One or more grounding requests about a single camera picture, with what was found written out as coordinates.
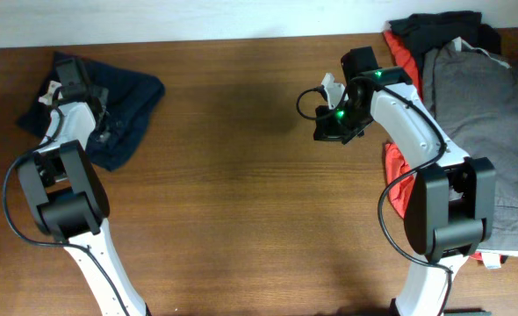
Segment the navy blue shorts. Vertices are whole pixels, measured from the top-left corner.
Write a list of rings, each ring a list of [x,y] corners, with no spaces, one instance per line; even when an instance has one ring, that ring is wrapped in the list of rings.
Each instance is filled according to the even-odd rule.
[[[82,59],[89,79],[109,90],[106,115],[89,137],[90,161],[108,171],[122,167],[146,134],[151,114],[166,92],[155,76]]]

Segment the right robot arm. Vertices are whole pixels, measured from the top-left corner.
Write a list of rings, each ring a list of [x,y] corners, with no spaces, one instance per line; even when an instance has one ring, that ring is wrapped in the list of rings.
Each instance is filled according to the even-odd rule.
[[[414,179],[403,218],[410,262],[391,315],[444,315],[457,272],[493,232],[496,170],[485,157],[472,158],[438,125],[401,67],[379,67],[371,47],[350,50],[341,58],[344,83],[325,74],[316,92],[326,104],[316,108],[313,137],[347,144],[380,124],[410,169],[385,187]]]

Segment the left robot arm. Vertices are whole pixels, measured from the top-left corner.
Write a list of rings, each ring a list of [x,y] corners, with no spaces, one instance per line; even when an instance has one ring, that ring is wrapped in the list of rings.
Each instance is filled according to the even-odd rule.
[[[109,200],[85,152],[108,115],[108,90],[78,57],[54,65],[58,78],[39,99],[50,115],[43,141],[12,164],[35,225],[52,237],[40,245],[69,253],[103,315],[148,315],[113,245]]]

